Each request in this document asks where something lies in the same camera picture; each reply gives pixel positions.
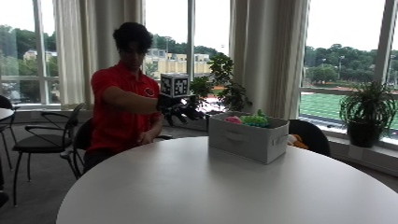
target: cardboard box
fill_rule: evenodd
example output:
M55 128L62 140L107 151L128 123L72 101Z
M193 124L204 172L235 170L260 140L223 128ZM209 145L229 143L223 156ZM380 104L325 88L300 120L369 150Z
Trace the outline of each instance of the cardboard box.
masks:
M209 147L221 149L247 159L269 164L287 152L289 121L269 118L268 128L257 128L224 121L241 112L217 114L209 119Z

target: sky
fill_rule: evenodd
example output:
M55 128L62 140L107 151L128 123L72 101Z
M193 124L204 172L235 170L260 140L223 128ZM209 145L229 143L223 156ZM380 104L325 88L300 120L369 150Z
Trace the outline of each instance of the sky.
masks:
M145 2L145 26L149 32L171 36L177 43L187 43L188 1L147 0ZM196 2L195 45L203 45L228 54L231 0L197 0Z
M312 0L306 45L329 48L341 44L361 50L377 49L385 2Z
M52 0L42 0L44 29L52 34ZM187 0L147 0L145 26L153 34L187 42ZM229 0L197 0L195 45L228 54ZM385 0L312 0L306 45L329 48L333 44L361 50L377 49ZM34 30L31 0L0 0L0 24Z

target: man's arm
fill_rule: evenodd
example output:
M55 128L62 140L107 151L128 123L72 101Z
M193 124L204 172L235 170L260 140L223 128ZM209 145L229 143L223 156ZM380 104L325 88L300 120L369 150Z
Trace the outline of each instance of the man's arm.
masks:
M108 87L103 92L103 100L109 104L135 114L151 114L157 112L157 99L140 96L124 91L119 87Z
M147 145L153 142L153 139L160 135L163 127L163 117L156 116L151 119L151 130L148 132L140 133L139 144Z
M163 127L163 116L156 116L151 119L151 130L148 131L148 133L152 136L152 139L161 134L161 127Z

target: curtain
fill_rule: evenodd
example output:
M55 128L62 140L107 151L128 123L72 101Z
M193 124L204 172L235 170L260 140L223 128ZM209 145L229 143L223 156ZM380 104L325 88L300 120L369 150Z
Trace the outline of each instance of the curtain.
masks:
M62 109L86 101L79 0L54 1Z
M143 0L54 0L62 109L94 106L92 74L119 61L112 37L125 21L143 23Z
M308 0L232 2L235 81L255 103L251 113L297 117L306 6Z

